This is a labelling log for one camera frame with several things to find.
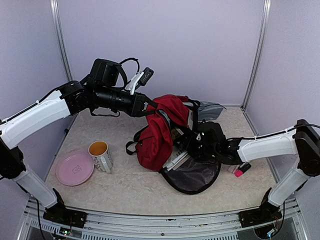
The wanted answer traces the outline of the white magazine booklet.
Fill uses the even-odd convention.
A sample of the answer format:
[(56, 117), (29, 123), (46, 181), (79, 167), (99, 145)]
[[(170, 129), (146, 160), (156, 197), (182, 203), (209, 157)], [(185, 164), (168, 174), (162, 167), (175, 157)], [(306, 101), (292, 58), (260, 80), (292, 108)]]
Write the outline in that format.
[(179, 128), (171, 130), (171, 137), (173, 140), (173, 149), (170, 157), (163, 164), (162, 168), (168, 172), (177, 170), (188, 158), (188, 152), (179, 147), (179, 143), (176, 140), (181, 137), (184, 133)]

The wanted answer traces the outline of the red backpack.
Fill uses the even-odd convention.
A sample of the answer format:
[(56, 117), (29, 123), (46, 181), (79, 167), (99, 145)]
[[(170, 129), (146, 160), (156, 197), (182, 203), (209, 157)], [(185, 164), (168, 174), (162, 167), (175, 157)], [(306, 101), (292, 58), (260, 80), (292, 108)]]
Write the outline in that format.
[(167, 94), (153, 99), (161, 105), (157, 110), (146, 110), (147, 126), (135, 133), (127, 142), (126, 153), (136, 155), (139, 164), (151, 171), (159, 172), (168, 184), (178, 192), (196, 195), (207, 190), (217, 180), (221, 163), (213, 159), (198, 160), (190, 156), (177, 169), (163, 168), (173, 152), (171, 130), (179, 128), (183, 135), (175, 142), (182, 142), (184, 134), (195, 131), (200, 102), (188, 96)]

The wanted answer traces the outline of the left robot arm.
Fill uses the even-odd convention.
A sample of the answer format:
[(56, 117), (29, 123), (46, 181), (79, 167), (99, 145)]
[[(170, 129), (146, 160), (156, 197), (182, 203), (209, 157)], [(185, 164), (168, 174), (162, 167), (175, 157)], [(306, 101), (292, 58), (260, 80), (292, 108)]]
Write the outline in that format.
[(110, 109), (114, 117), (124, 112), (131, 117), (149, 115), (148, 106), (157, 104), (145, 94), (136, 92), (153, 76), (149, 67), (138, 70), (131, 80), (122, 63), (97, 58), (90, 73), (81, 81), (73, 80), (51, 90), (42, 99), (0, 122), (0, 174), (13, 180), (34, 196), (57, 221), (70, 218), (70, 211), (60, 194), (48, 187), (24, 164), (19, 143), (44, 127), (85, 109)]

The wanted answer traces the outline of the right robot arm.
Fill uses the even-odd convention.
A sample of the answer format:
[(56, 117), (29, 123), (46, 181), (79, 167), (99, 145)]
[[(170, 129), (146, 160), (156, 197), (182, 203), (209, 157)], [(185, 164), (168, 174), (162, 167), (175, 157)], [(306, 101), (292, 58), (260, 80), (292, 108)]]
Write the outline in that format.
[(256, 218), (266, 222), (276, 209), (311, 177), (320, 174), (320, 136), (316, 124), (304, 119), (282, 131), (254, 137), (226, 138), (216, 122), (202, 122), (189, 131), (179, 144), (196, 160), (212, 159), (224, 165), (242, 165), (257, 159), (297, 155), (294, 166), (266, 193)]

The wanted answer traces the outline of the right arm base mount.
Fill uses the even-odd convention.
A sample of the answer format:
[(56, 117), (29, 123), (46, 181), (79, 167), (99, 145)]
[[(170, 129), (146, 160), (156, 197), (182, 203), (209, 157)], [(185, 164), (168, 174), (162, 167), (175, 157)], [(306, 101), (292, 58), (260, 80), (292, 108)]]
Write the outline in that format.
[(271, 221), (275, 221), (276, 219), (281, 219), (283, 217), (279, 209), (273, 211), (260, 208), (244, 210), (239, 212), (238, 215), (242, 228), (268, 223)]

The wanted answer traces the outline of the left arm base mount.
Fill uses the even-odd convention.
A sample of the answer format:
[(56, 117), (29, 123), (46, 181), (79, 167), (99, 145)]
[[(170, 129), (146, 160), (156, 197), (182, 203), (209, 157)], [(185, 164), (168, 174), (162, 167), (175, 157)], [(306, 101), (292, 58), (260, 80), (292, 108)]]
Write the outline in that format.
[(47, 209), (43, 214), (43, 218), (54, 223), (83, 229), (87, 219), (87, 213), (68, 208)]

